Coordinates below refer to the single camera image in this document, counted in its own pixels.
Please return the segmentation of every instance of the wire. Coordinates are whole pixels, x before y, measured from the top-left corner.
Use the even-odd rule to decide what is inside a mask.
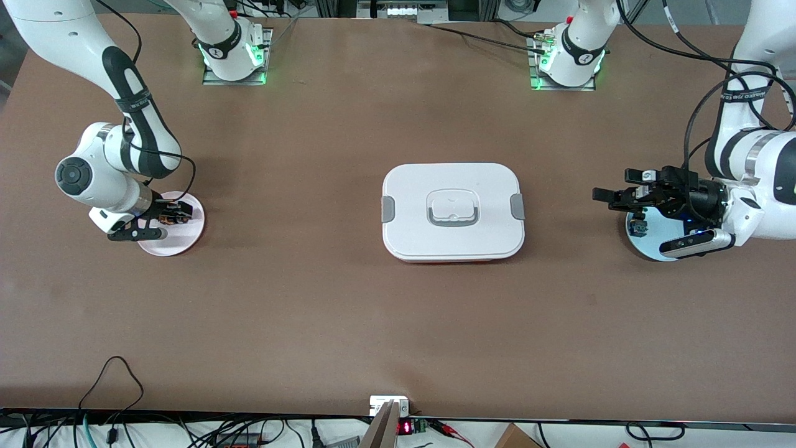
[[[108,364],[111,363],[112,360],[122,361],[122,363],[124,364],[124,367],[127,369],[127,374],[130,376],[130,378],[133,379],[133,381],[135,381],[135,384],[138,385],[138,387],[139,387],[139,396],[138,396],[138,398],[135,399],[135,401],[133,401],[133,403],[128,404],[127,407],[122,409],[121,412],[119,412],[119,414],[128,411],[131,407],[133,407],[136,404],[138,404],[138,402],[141,401],[142,398],[144,398],[144,386],[143,386],[143,384],[141,384],[141,381],[139,381],[139,378],[137,376],[135,376],[135,373],[133,373],[133,369],[130,368],[130,364],[122,356],[115,355],[115,356],[111,356],[110,358],[107,359],[107,361],[105,361],[105,364],[102,366],[102,370],[99,371],[100,374],[97,376],[97,379],[94,380],[94,384],[92,384],[92,386],[88,389],[88,391],[86,391],[86,393],[83,394],[83,398],[81,398],[80,401],[77,403],[77,410],[78,411],[83,408],[83,401],[94,391],[94,388],[97,386],[97,384],[99,383],[99,381],[102,379],[103,375],[105,374],[105,369],[107,368]]]
[[[667,46],[661,45],[661,44],[659,44],[659,43],[657,43],[655,41],[650,40],[644,34],[641,34],[632,24],[630,24],[630,21],[627,19],[627,16],[625,15],[625,9],[622,6],[622,0],[616,0],[616,6],[617,6],[617,10],[619,11],[619,17],[625,23],[625,25],[627,26],[627,29],[629,29],[631,33],[635,34],[636,37],[638,37],[639,39],[644,41],[646,44],[652,45],[653,47],[655,47],[655,48],[657,48],[657,49],[659,49],[661,51],[665,51],[665,52],[671,53],[671,54],[676,54],[676,55],[682,56],[682,57],[687,57],[689,59],[696,59],[698,61],[710,61],[711,59],[713,59],[713,60],[716,60],[716,61],[733,63],[733,64],[763,65],[764,67],[766,67],[767,69],[771,70],[772,72],[774,72],[776,70],[776,68],[772,64],[770,64],[768,62],[764,62],[764,61],[749,61],[749,60],[745,60],[745,59],[727,59],[727,58],[723,58],[723,57],[710,57],[710,58],[708,58],[708,57],[701,56],[699,54],[686,53],[684,51],[672,49],[672,48],[669,48]]]
[[[509,22],[507,20],[503,20],[501,18],[494,18],[494,19],[490,20],[490,22],[501,23],[501,24],[509,27],[509,29],[511,29],[511,31],[513,33],[518,34],[518,35],[520,35],[522,37],[529,37],[529,38],[532,38],[532,39],[533,39],[533,36],[535,36],[537,33],[543,33],[544,32],[543,29],[539,29],[539,30],[533,31],[531,33],[524,33],[522,31],[520,31],[519,29],[517,29],[517,27],[514,26],[511,22]]]
[[[642,13],[644,12],[644,9],[646,8],[646,6],[647,6],[647,4],[649,2],[650,2],[650,0],[641,0],[639,3],[636,3],[636,6],[633,8],[633,10],[635,11],[635,14],[634,14],[633,10],[630,12],[632,17],[630,18],[628,23],[634,24],[638,20],[638,16],[642,15]]]
[[[263,440],[263,445],[267,445],[267,444],[269,444],[271,442],[274,442],[277,438],[279,438],[280,435],[282,435],[283,432],[285,432],[285,421],[284,420],[280,420],[280,422],[282,422],[282,429],[279,430],[279,433],[274,438],[272,438],[271,440]],[[268,423],[268,421],[267,420],[263,420],[263,425],[259,429],[259,437],[260,437],[260,439],[263,438],[263,431],[265,430],[265,424],[266,423]]]
[[[111,363],[112,360],[120,360],[120,361],[122,361],[122,363],[124,363],[124,367],[127,369],[127,374],[130,375],[130,377],[133,379],[133,381],[135,381],[135,383],[139,387],[139,396],[138,396],[138,398],[135,399],[135,401],[133,401],[132,403],[128,404],[127,407],[122,409],[120,412],[115,413],[114,417],[113,417],[114,422],[115,422],[115,417],[116,416],[121,415],[122,413],[128,411],[131,407],[133,407],[136,404],[138,404],[138,402],[141,401],[141,399],[144,397],[144,386],[143,386],[143,384],[141,384],[141,381],[139,381],[139,378],[137,376],[135,376],[135,373],[133,373],[133,370],[130,368],[130,364],[127,363],[127,360],[125,360],[122,356],[118,356],[118,355],[111,356],[110,358],[108,358],[107,361],[105,361],[105,364],[102,366],[102,370],[99,371],[100,374],[97,376],[97,379],[94,380],[94,383],[92,384],[92,386],[90,388],[88,388],[86,393],[83,394],[83,397],[80,398],[80,401],[77,403],[77,410],[75,412],[75,425],[72,427],[72,440],[74,441],[75,448],[77,448],[77,418],[80,416],[80,411],[83,409],[83,401],[85,401],[85,399],[94,391],[94,388],[97,386],[97,384],[99,383],[99,381],[102,379],[103,375],[105,374],[105,369],[107,368],[108,364]],[[88,415],[84,415],[84,425],[87,425],[87,419],[86,419],[87,417],[88,417]]]
[[[633,434],[633,431],[630,430],[631,426],[637,427],[638,429],[642,430],[642,433],[644,433],[644,436],[641,437],[641,436],[637,436],[636,434]],[[638,440],[639,442],[647,442],[650,445],[650,448],[653,448],[653,446],[652,446],[652,442],[653,441],[673,442],[675,440],[680,440],[681,438],[683,438],[683,436],[685,435],[685,425],[680,424],[677,428],[680,429],[680,432],[678,434],[675,434],[675,435],[671,436],[671,437],[650,437],[650,433],[647,432],[646,428],[641,423],[639,423],[639,422],[628,422],[625,425],[625,432],[627,432],[627,435],[629,435],[632,438]]]
[[[470,442],[469,440],[464,438],[464,436],[462,436],[459,433],[453,434],[453,438],[455,438],[456,440],[461,440],[462,442],[465,442],[467,445],[470,445],[470,448],[475,448],[475,445],[473,445],[472,442]]]
[[[680,29],[677,28],[677,24],[675,23],[674,18],[672,17],[672,14],[669,12],[669,4],[667,3],[667,1],[666,0],[661,0],[661,2],[663,3],[663,8],[664,8],[664,12],[666,13],[666,17],[670,20],[669,24],[672,26],[672,31],[674,31],[674,35],[677,36],[677,38],[680,39],[680,41],[683,44],[685,44],[685,46],[689,47],[691,50],[693,50],[694,52],[696,52],[700,56],[705,57],[707,61],[710,61],[713,64],[717,65],[720,69],[723,69],[726,72],[730,72],[731,74],[736,74],[736,71],[733,70],[732,67],[729,64],[725,64],[721,60],[719,60],[719,59],[707,54],[706,52],[704,52],[701,49],[699,49],[696,45],[691,43],[691,41],[686,39],[685,36],[683,36],[683,33],[680,32]],[[761,61],[749,61],[749,62],[756,62],[755,65],[763,65],[763,62],[761,62]],[[773,65],[769,64],[767,67],[769,68],[769,70],[771,70],[771,74],[774,74],[774,75],[776,74],[776,68]],[[743,78],[738,79],[738,81],[740,81],[740,84],[741,84],[741,86],[743,87],[744,90],[749,90],[749,85],[746,83],[746,81]],[[763,118],[763,116],[757,110],[757,107],[755,107],[755,102],[753,100],[749,100],[748,103],[750,105],[750,109],[751,109],[752,113],[755,114],[755,117],[758,120],[760,120],[760,122],[762,122],[769,129],[776,129],[773,124],[769,123],[768,120]]]
[[[489,42],[490,44],[502,45],[502,46],[505,46],[505,47],[515,48],[515,49],[521,49],[521,50],[529,51],[531,53],[536,53],[536,54],[544,54],[544,50],[542,50],[542,49],[534,49],[534,48],[530,48],[530,47],[524,46],[524,45],[515,45],[515,44],[510,44],[508,42],[496,41],[494,39],[489,39],[488,37],[476,36],[475,34],[465,33],[464,31],[459,31],[457,29],[441,28],[441,27],[433,26],[433,25],[426,25],[426,26],[429,27],[429,28],[433,28],[433,29],[439,29],[440,31],[447,31],[448,33],[458,34],[460,36],[472,37],[473,39],[478,39],[479,41]]]
[[[299,434],[298,431],[293,429],[293,427],[291,426],[291,423],[289,421],[287,421],[287,420],[283,420],[283,421],[285,422],[285,425],[287,425],[288,429],[290,429],[291,431],[295,432],[296,435],[298,435],[298,440],[301,442],[301,448],[306,448],[304,446],[304,438],[302,438],[301,434]]]
[[[710,139],[711,137],[708,137],[707,139],[702,140],[698,145],[696,145],[694,149],[692,149],[691,152],[689,153],[689,160],[694,156],[694,154],[697,153],[697,151],[699,151],[699,148],[707,144],[710,141]]]
[[[61,420],[60,423],[58,423],[58,425],[55,427],[55,430],[51,434],[47,435],[47,440],[45,440],[45,444],[42,445],[41,448],[47,448],[49,446],[50,441],[53,440],[55,434],[58,433],[58,430],[64,425],[64,423],[66,423],[67,420],[68,417],[64,417],[64,419]]]
[[[28,418],[25,417],[25,414],[21,415],[22,420],[25,421],[25,435],[22,436],[22,448],[26,448],[28,446],[28,440],[30,440],[30,422],[28,421]]]
[[[188,429],[188,425],[186,425],[185,422],[182,421],[182,417],[179,417],[179,420],[180,420],[180,426],[182,426],[182,429],[185,430],[185,432],[188,434],[188,439],[191,442],[196,440],[197,436],[193,432],[191,432],[190,429]]]
[[[241,0],[234,0],[234,2],[239,4],[239,5],[241,5],[241,6],[249,7],[249,8],[252,8],[253,10],[255,10],[255,11],[259,11],[260,13],[263,13],[263,15],[265,15],[265,17],[268,17],[267,16],[268,14],[279,14],[280,16],[281,15],[286,15],[289,18],[293,17],[293,16],[291,16],[290,14],[288,14],[288,13],[286,13],[284,11],[280,12],[280,11],[263,10],[263,9],[257,7],[257,6],[254,6],[254,3],[249,2],[249,1],[247,3],[243,3]]]
[[[139,40],[138,48],[135,49],[135,55],[133,56],[133,64],[135,64],[135,62],[137,62],[139,59],[139,54],[141,54],[141,47],[143,46],[143,43],[141,42],[141,33],[139,33],[138,29],[135,28],[135,25],[130,23],[130,21],[127,20],[126,17],[124,17],[119,11],[111,8],[106,2],[103,2],[103,0],[97,0],[97,3],[99,3],[102,6],[105,6],[107,10],[111,11],[116,17],[122,19],[124,23],[127,23],[127,25],[130,26],[130,28],[132,28],[133,31],[135,32],[135,36]]]
[[[124,427],[124,434],[127,436],[127,441],[130,443],[130,447],[135,448],[135,442],[133,442],[133,438],[130,437],[130,431],[127,430],[127,422],[122,422],[122,426]]]
[[[537,423],[539,427],[539,437],[542,439],[542,443],[544,444],[544,448],[550,448],[550,444],[547,443],[547,439],[544,437],[544,430],[542,429],[542,424]]]

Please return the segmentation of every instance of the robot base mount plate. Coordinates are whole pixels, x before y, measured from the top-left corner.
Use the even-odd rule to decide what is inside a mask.
[[[175,199],[181,194],[181,191],[169,191],[168,193],[163,193],[162,197],[164,199]],[[193,217],[190,221],[185,224],[166,226],[153,220],[150,226],[164,229],[166,237],[162,240],[139,241],[141,249],[156,257],[171,257],[185,252],[198,241],[202,230],[205,229],[205,208],[202,207],[199,199],[194,198],[191,194],[186,194],[180,200],[193,207]]]
[[[661,243],[685,236],[682,221],[664,217],[661,212],[653,207],[644,209],[644,220],[647,222],[647,234],[643,237],[630,235],[630,220],[632,213],[625,217],[625,234],[630,244],[641,254],[655,261],[677,261],[676,258],[666,257],[659,250]]]
[[[539,70],[539,65],[547,62],[545,56],[533,52],[533,49],[542,49],[539,42],[532,37],[527,37],[525,39],[525,45],[528,47],[528,67],[531,70],[531,87],[533,90],[576,90],[581,92],[592,92],[597,89],[595,75],[591,75],[591,78],[586,84],[578,87],[567,87],[553,81],[547,73]]]

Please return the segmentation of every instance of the black cable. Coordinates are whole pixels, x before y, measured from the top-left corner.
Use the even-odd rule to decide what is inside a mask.
[[[550,444],[547,443],[547,439],[544,437],[544,430],[542,430],[542,424],[537,423],[539,427],[539,437],[542,439],[542,444],[544,444],[544,448],[550,448]]]
[[[279,430],[279,433],[276,436],[274,436],[274,438],[272,438],[271,440],[263,440],[262,441],[262,445],[267,445],[267,444],[269,444],[271,442],[274,442],[277,438],[279,438],[280,435],[282,435],[282,433],[285,431],[285,421],[284,420],[280,420],[280,422],[282,422],[282,429]],[[267,420],[263,420],[263,425],[259,429],[259,436],[261,438],[263,437],[263,431],[265,430],[265,424],[266,423],[268,423],[268,421]]]
[[[25,421],[25,435],[22,436],[22,448],[30,448],[28,447],[30,440],[30,421],[25,417],[25,414],[22,414],[22,420]]]
[[[495,41],[494,39],[489,39],[488,37],[476,36],[475,34],[465,33],[464,31],[459,31],[457,29],[441,28],[441,27],[433,26],[433,25],[426,25],[426,26],[428,26],[429,28],[433,28],[433,29],[439,29],[440,31],[447,31],[448,33],[458,34],[460,36],[472,37],[473,39],[478,39],[479,41],[489,42],[490,44],[502,45],[502,46],[505,46],[505,47],[515,48],[515,49],[521,49],[521,50],[529,51],[531,53],[536,53],[536,54],[544,54],[544,50],[542,50],[542,49],[534,49],[534,48],[530,48],[528,46],[515,45],[515,44],[510,44],[508,42]]]
[[[50,441],[53,440],[55,434],[58,434],[58,430],[64,425],[64,423],[66,423],[67,420],[69,420],[69,418],[64,417],[64,419],[58,423],[58,425],[55,427],[55,430],[51,434],[48,434],[47,440],[45,440],[45,444],[42,445],[41,448],[48,448]]]
[[[211,440],[215,444],[215,442],[218,439],[218,435],[219,434],[221,434],[222,432],[224,432],[226,430],[233,429],[235,426],[238,426],[239,424],[241,424],[242,422],[245,422],[246,420],[247,419],[225,420],[215,430],[212,430],[212,431],[208,432],[207,434],[198,437],[195,441],[191,442],[191,444],[188,445],[187,448],[194,448],[194,447],[198,448],[200,446],[200,444],[208,445],[208,444],[210,444]]]
[[[688,39],[686,39],[682,35],[682,33],[679,33],[679,31],[677,31],[675,33],[677,35],[677,37],[684,44],[686,44],[689,48],[691,48],[694,51],[697,51],[700,54],[686,53],[686,52],[683,52],[683,51],[680,51],[680,50],[672,49],[672,48],[669,48],[667,46],[658,44],[657,42],[650,40],[647,36],[645,36],[644,34],[641,34],[641,32],[639,32],[637,29],[635,29],[635,27],[632,24],[632,21],[628,20],[626,14],[625,14],[624,6],[622,6],[622,0],[617,0],[616,1],[616,5],[617,5],[617,9],[619,11],[619,16],[622,18],[622,21],[625,22],[625,25],[627,25],[627,28],[630,30],[630,32],[635,34],[636,37],[638,37],[639,39],[644,41],[646,44],[652,45],[656,49],[660,49],[661,51],[664,51],[664,52],[667,52],[667,53],[671,53],[671,54],[674,54],[674,55],[677,55],[677,56],[687,57],[689,59],[697,59],[699,61],[710,61],[710,62],[713,62],[714,64],[718,64],[721,68],[723,68],[725,70],[730,70],[730,68],[728,66],[724,66],[724,65],[720,64],[721,62],[726,62],[728,64],[729,63],[737,63],[737,64],[749,64],[749,65],[763,65],[764,67],[768,68],[772,73],[776,73],[776,68],[772,64],[770,64],[768,62],[764,62],[764,61],[749,61],[749,60],[745,60],[745,59],[726,59],[726,58],[722,58],[722,57],[710,56],[707,53],[703,52],[702,50],[698,49],[690,41],[688,41]],[[741,82],[741,85],[744,88],[748,89],[746,81],[741,79],[740,82]],[[770,128],[774,128],[773,126],[771,126],[771,123],[769,123],[767,120],[765,120],[763,118],[762,115],[760,115],[760,113],[758,112],[757,108],[755,108],[755,106],[754,106],[754,101],[750,100],[749,104],[751,106],[752,113],[755,114],[755,117],[757,117],[759,120],[761,120],[766,126],[768,126]]]
[[[141,33],[139,33],[138,29],[135,28],[135,25],[130,23],[130,21],[127,20],[126,17],[124,17],[119,11],[111,8],[106,2],[103,2],[103,0],[97,0],[97,3],[99,3],[102,6],[105,6],[107,10],[111,11],[116,17],[122,19],[124,23],[127,23],[127,25],[130,26],[135,32],[135,37],[139,40],[139,46],[138,48],[135,49],[135,55],[133,56],[133,64],[135,64],[135,62],[137,62],[139,59],[139,54],[141,54],[141,47],[143,46],[143,43],[141,42]]]
[[[647,3],[649,2],[650,0],[641,0],[638,4],[636,4],[635,9],[638,10],[638,12],[633,17],[630,18],[628,23],[630,23],[631,25],[634,24],[638,20],[638,16],[642,15],[642,12],[644,12],[644,9],[646,8]]]
[[[123,413],[123,412],[129,410],[131,407],[133,407],[136,404],[138,404],[138,402],[141,401],[142,398],[144,398],[144,386],[143,386],[143,384],[141,384],[141,381],[139,381],[139,378],[137,376],[135,376],[135,373],[133,373],[133,369],[130,368],[130,364],[128,364],[127,360],[125,360],[122,356],[115,355],[115,356],[111,356],[110,358],[107,359],[107,361],[105,361],[105,364],[102,366],[102,370],[99,371],[100,374],[97,376],[97,379],[94,380],[94,384],[92,384],[92,386],[90,388],[88,388],[88,391],[86,391],[86,393],[83,394],[83,398],[81,398],[80,401],[77,403],[77,410],[78,411],[80,411],[83,408],[83,401],[89,396],[89,394],[91,394],[94,391],[94,388],[97,386],[97,384],[99,383],[99,381],[102,379],[103,375],[105,374],[105,369],[107,368],[108,364],[111,363],[112,360],[122,361],[122,363],[124,364],[124,367],[127,369],[127,374],[130,376],[130,378],[133,379],[133,381],[135,381],[135,384],[138,385],[138,387],[139,387],[139,396],[138,396],[138,398],[135,399],[135,401],[133,403],[128,404],[127,407],[122,409],[121,412]]]
[[[631,426],[637,427],[638,429],[642,430],[642,433],[644,433],[644,436],[641,437],[641,436],[637,436],[636,434],[633,434],[633,431],[630,430]],[[683,438],[683,436],[685,435],[685,425],[680,424],[680,425],[677,426],[677,428],[680,430],[680,432],[678,434],[673,435],[673,436],[670,436],[670,437],[651,437],[650,433],[647,432],[646,428],[641,423],[639,423],[639,422],[628,422],[625,425],[625,432],[627,432],[627,435],[629,435],[632,438],[638,440],[639,442],[647,442],[650,445],[650,448],[653,448],[653,446],[652,446],[652,442],[653,441],[657,441],[657,442],[673,442],[675,440],[680,440],[681,438]]]
[[[241,0],[235,0],[235,3],[237,3],[239,5],[242,5],[242,6],[248,6],[249,8],[252,8],[255,11],[259,11],[259,12],[263,13],[263,15],[265,15],[266,17],[267,17],[268,14],[279,14],[279,15],[286,15],[289,18],[293,18],[293,16],[291,16],[290,14],[288,14],[288,13],[286,13],[284,11],[279,12],[279,11],[264,10],[262,8],[254,6],[254,3],[252,3],[252,2],[248,2],[248,4],[247,4],[247,3],[243,3]]]
[[[191,430],[190,430],[190,429],[188,429],[188,425],[186,425],[186,424],[185,424],[185,422],[184,422],[184,421],[182,421],[182,417],[178,417],[178,418],[179,418],[179,423],[180,423],[180,426],[182,426],[182,429],[183,429],[183,430],[185,430],[185,432],[188,434],[188,439],[189,439],[191,442],[193,442],[194,440],[196,440],[197,436],[196,436],[196,435],[195,435],[193,432],[191,432]]]
[[[691,43],[691,41],[686,39],[685,36],[683,36],[683,33],[680,32],[680,30],[677,28],[677,25],[674,23],[674,18],[672,18],[671,14],[669,14],[669,4],[668,4],[668,2],[666,0],[661,0],[661,2],[663,4],[664,11],[667,13],[667,17],[671,21],[671,22],[669,22],[669,24],[672,26],[672,31],[674,31],[674,35],[677,36],[678,39],[680,39],[680,42],[682,42],[685,46],[689,47],[695,53],[699,54],[702,57],[705,57],[706,61],[712,62],[713,64],[717,65],[720,69],[723,69],[726,72],[730,72],[730,74],[733,74],[733,75],[736,74],[736,71],[732,69],[732,65],[731,64],[723,63],[719,59],[717,59],[717,58],[707,54],[706,52],[702,51],[699,47],[697,47],[696,45]],[[757,64],[755,64],[755,65],[762,65],[763,64],[761,61],[753,61],[753,62],[757,62]],[[776,68],[773,65],[771,65],[770,70],[771,70],[771,74],[774,74],[774,75],[776,74]],[[741,84],[741,86],[743,87],[744,90],[749,90],[749,85],[747,84],[747,82],[743,78],[738,79],[738,81],[740,81],[740,84]],[[758,120],[760,120],[761,123],[763,123],[769,129],[776,129],[773,124],[769,123],[768,120],[763,118],[763,116],[760,114],[760,112],[755,107],[755,102],[753,100],[749,100],[748,103],[749,103],[749,107],[750,107],[752,113],[755,114],[755,117]]]
[[[306,447],[304,446],[304,438],[302,438],[301,434],[299,434],[299,433],[298,433],[298,431],[296,431],[295,429],[293,429],[293,427],[291,426],[291,423],[290,423],[289,421],[285,420],[285,425],[287,426],[287,428],[288,428],[289,430],[291,430],[291,431],[295,432],[295,433],[296,433],[296,435],[298,435],[298,440],[301,442],[301,448],[306,448]]]
[[[130,437],[130,431],[127,430],[127,422],[122,422],[122,426],[124,426],[124,434],[127,436],[127,441],[130,443],[132,448],[135,448],[135,443],[133,443],[133,438]]]
[[[100,374],[97,376],[97,379],[94,380],[94,383],[92,384],[92,386],[90,388],[88,388],[86,393],[83,394],[83,397],[77,403],[77,410],[75,412],[75,422],[74,422],[74,425],[72,426],[72,441],[75,444],[75,448],[77,448],[77,422],[80,419],[80,411],[82,411],[82,409],[83,409],[83,401],[94,391],[94,388],[97,386],[97,384],[99,383],[99,381],[102,379],[103,375],[105,374],[105,369],[107,368],[108,364],[111,363],[112,360],[120,360],[120,361],[122,361],[122,363],[124,363],[124,367],[127,369],[127,374],[130,375],[130,377],[133,379],[133,381],[135,381],[135,383],[139,387],[139,396],[138,396],[138,398],[135,399],[134,402],[128,404],[127,407],[125,407],[120,412],[117,412],[117,413],[113,414],[114,415],[114,417],[113,417],[114,418],[114,422],[115,422],[115,416],[120,415],[123,412],[126,412],[131,407],[133,407],[136,404],[138,404],[138,402],[141,401],[141,399],[144,397],[144,386],[143,386],[143,384],[141,384],[141,381],[139,381],[139,378],[137,376],[135,376],[135,373],[133,373],[133,370],[130,368],[130,364],[127,363],[127,360],[125,360],[122,356],[118,356],[118,355],[111,356],[110,358],[108,358],[105,361],[105,364],[102,366],[102,370],[99,371]]]
[[[694,149],[692,149],[692,150],[691,150],[691,152],[689,153],[689,160],[690,160],[690,159],[691,159],[691,158],[694,156],[694,154],[696,154],[696,153],[697,153],[697,151],[699,151],[699,148],[701,148],[701,147],[703,147],[705,144],[707,144],[707,143],[710,141],[710,139],[711,139],[711,137],[708,137],[707,139],[705,139],[705,140],[702,140],[702,141],[701,141],[701,142],[700,142],[698,145],[696,145],[696,146],[694,147]]]
[[[511,22],[509,22],[509,21],[507,21],[507,20],[503,20],[503,19],[501,19],[501,18],[494,18],[494,19],[490,20],[490,22],[501,23],[501,24],[503,24],[503,25],[507,26],[509,29],[511,29],[512,33],[518,34],[518,35],[520,35],[520,36],[522,36],[522,37],[530,37],[530,38],[532,38],[532,39],[533,39],[533,36],[535,36],[537,33],[543,33],[543,32],[544,32],[544,30],[543,30],[543,29],[539,29],[539,30],[537,30],[537,31],[532,31],[531,33],[525,33],[525,32],[523,32],[523,31],[520,31],[520,30],[519,30],[519,29],[518,29],[516,26],[514,26],[514,24],[512,24]]]
[[[193,161],[193,159],[191,159],[188,156],[182,155],[182,154],[174,154],[174,153],[171,153],[171,152],[152,151],[151,149],[144,149],[142,147],[135,146],[132,143],[130,143],[130,147],[132,147],[134,149],[137,149],[137,150],[139,150],[141,152],[147,152],[149,154],[168,155],[169,157],[176,157],[176,158],[181,159],[181,160],[187,160],[188,163],[191,164],[191,179],[188,181],[188,186],[185,187],[185,189],[183,190],[182,194],[179,195],[179,197],[177,197],[176,199],[163,199],[162,202],[175,203],[175,202],[179,201],[180,199],[184,198],[185,195],[188,194],[188,190],[190,190],[191,186],[193,185],[193,180],[197,177],[197,165],[196,165],[196,162]]]

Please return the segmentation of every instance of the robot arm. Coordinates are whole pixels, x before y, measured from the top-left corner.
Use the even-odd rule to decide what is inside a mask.
[[[30,48],[111,95],[131,128],[94,123],[55,178],[68,196],[94,207],[89,216],[108,234],[135,217],[160,218],[173,204],[130,174],[162,179],[177,169],[180,147],[130,58],[107,35],[89,0],[3,0]],[[178,210],[181,218],[189,210]]]
[[[191,27],[205,64],[224,81],[239,81],[262,67],[263,26],[232,18],[224,0],[166,0]]]
[[[774,67],[796,61],[796,3],[753,0],[733,57]],[[762,65],[732,68],[737,73],[769,72]],[[645,221],[649,208],[682,222],[683,234],[660,244],[665,257],[703,255],[742,246],[749,238],[796,238],[796,132],[761,128],[751,108],[762,110],[771,83],[762,75],[743,79],[747,88],[730,80],[721,95],[705,156],[712,179],[699,179],[696,172],[678,167],[628,169],[625,180],[638,187],[594,189],[593,199],[629,214],[631,241],[656,231]]]
[[[615,0],[580,0],[571,22],[545,32],[546,54],[539,70],[566,87],[586,84],[598,70],[618,23]]]

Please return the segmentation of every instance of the table surface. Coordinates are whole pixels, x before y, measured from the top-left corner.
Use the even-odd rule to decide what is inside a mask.
[[[149,409],[362,414],[371,394],[396,393],[425,415],[796,422],[796,244],[646,261],[620,214],[591,201],[592,187],[624,187],[626,167],[679,164],[719,69],[617,29],[597,92],[534,92],[521,51],[318,19],[275,47],[267,85],[205,87],[179,17],[131,19],[139,69],[199,166],[205,233],[171,258],[107,241],[53,170],[119,113],[29,54],[0,120],[0,405],[74,407],[122,355]],[[103,23],[134,49],[123,23]],[[522,43],[497,24],[458,26]],[[667,27],[644,31],[673,45]],[[715,54],[740,33],[685,31]],[[465,161],[517,174],[523,248],[478,264],[395,259],[384,176]],[[153,188],[179,189],[189,171]],[[135,395],[116,364],[87,406]]]

